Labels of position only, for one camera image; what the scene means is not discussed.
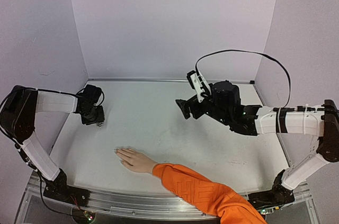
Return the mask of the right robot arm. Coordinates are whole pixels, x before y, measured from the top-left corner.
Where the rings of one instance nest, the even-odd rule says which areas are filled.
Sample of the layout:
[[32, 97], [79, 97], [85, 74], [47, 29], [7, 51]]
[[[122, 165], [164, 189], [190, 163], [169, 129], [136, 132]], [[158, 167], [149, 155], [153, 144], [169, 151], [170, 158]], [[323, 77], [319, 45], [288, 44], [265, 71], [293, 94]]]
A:
[[243, 105], [239, 87], [229, 81], [193, 88], [195, 96], [175, 101], [186, 119], [207, 115], [244, 136], [301, 134], [316, 139], [302, 161], [282, 172], [282, 187], [292, 191], [325, 165], [338, 162], [338, 109], [332, 100], [318, 106]]

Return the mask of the orange sleeve forearm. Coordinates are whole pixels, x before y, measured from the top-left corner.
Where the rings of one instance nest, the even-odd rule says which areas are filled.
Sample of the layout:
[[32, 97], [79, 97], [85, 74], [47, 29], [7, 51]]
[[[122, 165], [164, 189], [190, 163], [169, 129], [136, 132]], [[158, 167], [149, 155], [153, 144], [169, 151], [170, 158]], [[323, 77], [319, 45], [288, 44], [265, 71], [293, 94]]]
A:
[[220, 223], [266, 223], [259, 212], [229, 186], [213, 182], [179, 164], [157, 164], [153, 175], [163, 187]]

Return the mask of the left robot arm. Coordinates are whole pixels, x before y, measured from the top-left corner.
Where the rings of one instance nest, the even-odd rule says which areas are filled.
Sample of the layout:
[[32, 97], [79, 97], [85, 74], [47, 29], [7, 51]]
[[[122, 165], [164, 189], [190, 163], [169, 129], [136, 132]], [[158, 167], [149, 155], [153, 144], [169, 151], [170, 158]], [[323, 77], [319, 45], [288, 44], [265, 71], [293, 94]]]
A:
[[15, 85], [1, 102], [1, 133], [14, 142], [24, 162], [48, 181], [50, 191], [67, 201], [71, 188], [58, 180], [64, 176], [39, 138], [42, 116], [47, 113], [77, 114], [85, 126], [102, 126], [105, 121], [103, 90], [86, 85], [77, 93]]

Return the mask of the mannequin hand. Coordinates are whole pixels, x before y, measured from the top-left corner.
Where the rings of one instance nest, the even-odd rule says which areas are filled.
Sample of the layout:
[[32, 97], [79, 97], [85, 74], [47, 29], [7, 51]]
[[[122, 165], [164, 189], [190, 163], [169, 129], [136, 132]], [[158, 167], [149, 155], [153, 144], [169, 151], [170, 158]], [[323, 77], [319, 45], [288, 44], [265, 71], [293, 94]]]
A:
[[145, 154], [131, 148], [117, 148], [115, 154], [121, 159], [121, 164], [135, 173], [153, 173], [153, 168], [158, 164]]

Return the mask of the aluminium table rail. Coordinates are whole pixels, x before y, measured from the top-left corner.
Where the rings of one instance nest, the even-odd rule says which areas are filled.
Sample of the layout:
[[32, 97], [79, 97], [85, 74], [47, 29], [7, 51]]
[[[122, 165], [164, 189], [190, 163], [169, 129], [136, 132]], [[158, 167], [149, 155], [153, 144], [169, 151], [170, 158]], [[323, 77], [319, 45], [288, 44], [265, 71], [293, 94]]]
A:
[[[88, 82], [172, 82], [172, 83], [188, 83], [188, 79], [166, 79], [166, 78], [89, 78]], [[232, 84], [248, 84], [255, 85], [254, 80], [250, 81], [230, 81]]]

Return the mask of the front aluminium frame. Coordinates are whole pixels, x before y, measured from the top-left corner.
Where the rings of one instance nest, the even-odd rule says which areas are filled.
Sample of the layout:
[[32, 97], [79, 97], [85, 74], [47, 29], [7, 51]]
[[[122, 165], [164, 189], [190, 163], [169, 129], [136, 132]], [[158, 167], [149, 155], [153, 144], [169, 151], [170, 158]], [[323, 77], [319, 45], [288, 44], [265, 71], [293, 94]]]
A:
[[15, 223], [218, 223], [219, 219], [172, 196], [146, 196], [89, 190], [63, 201], [42, 197], [49, 192], [32, 175]]

